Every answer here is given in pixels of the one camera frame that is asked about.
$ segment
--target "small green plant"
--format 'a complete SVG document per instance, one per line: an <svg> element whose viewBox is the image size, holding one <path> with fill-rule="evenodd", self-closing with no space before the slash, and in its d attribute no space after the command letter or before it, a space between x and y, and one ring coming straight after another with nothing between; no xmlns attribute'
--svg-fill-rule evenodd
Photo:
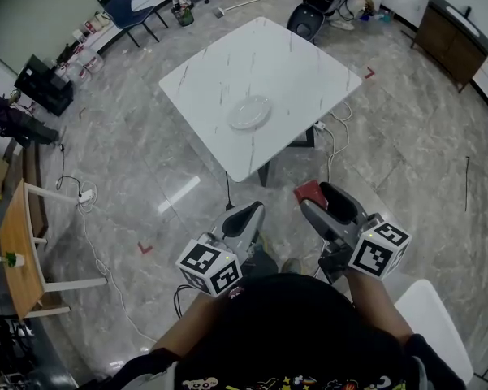
<svg viewBox="0 0 488 390"><path fill-rule="evenodd" d="M6 252L6 263L9 267L16 266L16 254Z"/></svg>
<svg viewBox="0 0 488 390"><path fill-rule="evenodd" d="M0 262L6 263L9 267L16 266L16 254L6 251L6 257L0 256Z"/></svg>

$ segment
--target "gray marble tile floor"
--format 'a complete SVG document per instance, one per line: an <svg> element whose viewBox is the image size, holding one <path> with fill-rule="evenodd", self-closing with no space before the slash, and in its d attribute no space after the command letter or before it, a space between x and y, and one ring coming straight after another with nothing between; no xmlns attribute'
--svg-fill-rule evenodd
<svg viewBox="0 0 488 390"><path fill-rule="evenodd" d="M175 321L172 294L183 283L174 267L178 253L190 237L209 228L227 202L223 169L158 82L258 16L286 24L301 2L266 0L216 19L215 7L246 0L194 1L192 25L181 28L170 7L162 9L169 29L157 18L149 20L160 43L135 28L140 49L121 37L104 53L103 69L61 117L38 113L49 125L67 128L66 174L97 184L97 204L86 215L90 240L112 270L132 320L153 337ZM350 146L336 156L332 181L368 212L379 212L414 235L401 270L435 286L474 370L481 373L488 366L488 107L470 86L458 94L434 62L409 48L401 28L370 21L349 33L326 25L317 36L320 48L354 71L366 66L375 71L347 100L353 110L347 121ZM344 118L348 109L337 106L335 114ZM346 143L341 123L330 114L324 122L338 147ZM307 180L326 179L331 150L330 136L318 134L315 149L285 149L273 159L266 188L257 175L230 182L234 203L266 205L263 233L278 264L300 258L309 274L317 267L321 240L301 215L292 190ZM59 150L43 146L44 187L55 189L61 166ZM189 190L179 194L184 186ZM76 191L65 180L62 192L67 189ZM49 244L40 250L47 273L57 280L96 276L81 216L51 201L47 210ZM153 249L143 254L138 243ZM184 306L191 297L184 294ZM151 347L124 317L111 284L63 292L63 299L72 312L43 322L69 365L72 347L94 374L111 375L119 362ZM65 340L58 338L62 334Z"/></svg>

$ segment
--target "stick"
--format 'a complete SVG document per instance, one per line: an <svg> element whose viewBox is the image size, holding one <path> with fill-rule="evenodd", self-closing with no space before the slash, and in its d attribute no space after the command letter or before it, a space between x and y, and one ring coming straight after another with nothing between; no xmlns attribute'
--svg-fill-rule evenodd
<svg viewBox="0 0 488 390"><path fill-rule="evenodd" d="M251 4L251 3L254 3L254 2L259 2L260 0L251 0L250 2L245 2L245 3L241 3L241 4L237 4L236 6L233 6L233 7L228 7L227 9L224 9L225 11L229 11L229 10L233 10L233 9L236 9L237 7L240 7L240 6L245 6L246 4Z"/></svg>
<svg viewBox="0 0 488 390"><path fill-rule="evenodd" d="M468 169L469 169L469 156L466 156L468 159L467 165L465 166L465 210L468 210Z"/></svg>

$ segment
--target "white chair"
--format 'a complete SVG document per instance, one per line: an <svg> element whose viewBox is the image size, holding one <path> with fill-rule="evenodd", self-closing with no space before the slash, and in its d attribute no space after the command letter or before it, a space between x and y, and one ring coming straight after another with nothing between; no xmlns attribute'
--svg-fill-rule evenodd
<svg viewBox="0 0 488 390"><path fill-rule="evenodd" d="M424 336L430 347L467 385L473 377L473 366L433 285L426 279L414 279L398 272L389 275L384 284L413 331Z"/></svg>

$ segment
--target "potted plant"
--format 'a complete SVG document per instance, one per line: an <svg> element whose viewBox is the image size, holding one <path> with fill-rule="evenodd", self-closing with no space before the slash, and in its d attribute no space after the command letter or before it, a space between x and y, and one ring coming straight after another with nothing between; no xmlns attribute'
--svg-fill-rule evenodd
<svg viewBox="0 0 488 390"><path fill-rule="evenodd" d="M6 252L6 257L0 256L0 262L7 264L9 267L21 267L25 264L25 258L18 253Z"/></svg>

